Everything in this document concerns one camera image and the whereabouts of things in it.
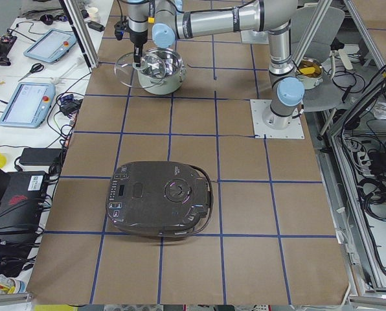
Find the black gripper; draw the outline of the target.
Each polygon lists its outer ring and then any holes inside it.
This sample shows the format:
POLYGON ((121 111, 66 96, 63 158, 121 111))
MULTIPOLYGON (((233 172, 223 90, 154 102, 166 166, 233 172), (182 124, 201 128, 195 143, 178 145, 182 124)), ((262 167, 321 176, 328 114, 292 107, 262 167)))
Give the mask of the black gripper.
POLYGON ((134 44, 133 61, 136 67, 140 67, 143 55, 143 45, 148 41, 148 31, 137 32, 130 29, 129 34, 130 41, 134 44))

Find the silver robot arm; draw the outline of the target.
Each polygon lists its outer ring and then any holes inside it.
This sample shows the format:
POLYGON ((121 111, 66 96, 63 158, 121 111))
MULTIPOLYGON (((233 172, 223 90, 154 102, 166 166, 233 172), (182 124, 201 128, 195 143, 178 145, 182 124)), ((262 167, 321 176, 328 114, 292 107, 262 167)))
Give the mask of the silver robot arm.
POLYGON ((269 79, 273 98, 262 120, 274 130, 287 128, 304 88, 295 78, 291 57, 291 19, 297 1, 249 1, 238 6, 183 10, 182 1, 125 1, 126 30, 134 46, 134 60, 141 62, 144 44, 169 48, 177 40, 218 37, 243 31, 265 32, 269 44, 269 79))

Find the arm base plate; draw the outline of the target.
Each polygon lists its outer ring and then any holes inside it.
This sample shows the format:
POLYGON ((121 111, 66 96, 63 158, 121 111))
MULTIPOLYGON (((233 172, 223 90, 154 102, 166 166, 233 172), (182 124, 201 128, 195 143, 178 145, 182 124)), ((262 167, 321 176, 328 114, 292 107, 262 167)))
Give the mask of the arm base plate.
POLYGON ((258 139, 304 139, 301 117, 297 108, 288 117, 271 111, 271 100, 251 99, 254 136, 258 139))
POLYGON ((268 45, 269 44, 268 32, 267 31, 257 32, 255 30, 242 30, 241 41, 242 43, 248 43, 248 44, 268 45))

